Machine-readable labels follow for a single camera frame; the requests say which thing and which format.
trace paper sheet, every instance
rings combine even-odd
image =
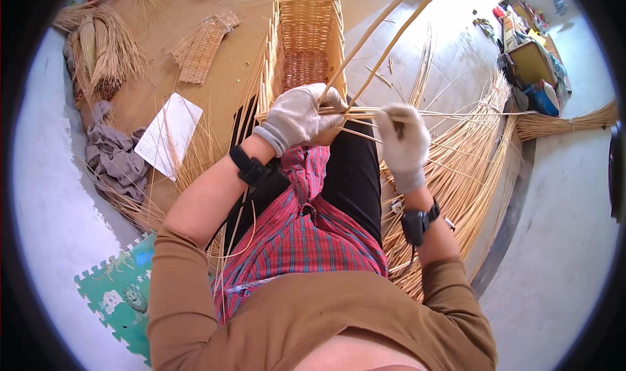
[[[172,181],[183,162],[202,109],[177,93],[152,120],[135,147],[135,152]]]

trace gloved hand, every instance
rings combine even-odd
[[[325,129],[341,125],[344,121],[341,114],[317,114],[319,97],[325,87],[324,83],[307,84],[282,93],[267,112],[267,121],[255,126],[252,133],[270,143],[276,157],[280,157],[294,144],[311,141]],[[326,93],[324,103],[339,112],[348,108],[334,87]]]
[[[393,121],[391,117],[402,118]],[[431,137],[422,116],[412,106],[391,104],[376,115],[382,137],[382,158],[387,163],[398,193],[409,193],[424,185],[424,163]]]

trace plaid fabric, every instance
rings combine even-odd
[[[290,187],[231,252],[223,281],[218,275],[212,284],[220,323],[262,284],[287,273],[364,270],[387,277],[387,257],[375,239],[319,195],[329,157],[330,148],[321,146],[293,147],[281,157]]]

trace black pants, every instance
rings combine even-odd
[[[374,136],[371,126],[348,121],[345,128]],[[232,249],[252,226],[250,200],[254,200],[258,218],[289,186],[289,180],[282,173],[279,158],[274,158],[268,165],[272,168],[272,175],[262,186],[250,191],[239,218]],[[382,247],[380,176],[375,142],[341,131],[331,145],[331,156],[326,164],[326,177],[321,196],[362,226]],[[231,242],[240,207],[241,204],[236,204],[227,219],[225,253]]]

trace wicker basket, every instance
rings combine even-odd
[[[255,118],[263,121],[278,96],[303,84],[328,83],[344,61],[344,20],[339,0],[274,0],[267,45],[261,64],[259,105]],[[345,99],[342,72],[333,83]],[[334,128],[314,141],[330,144]]]

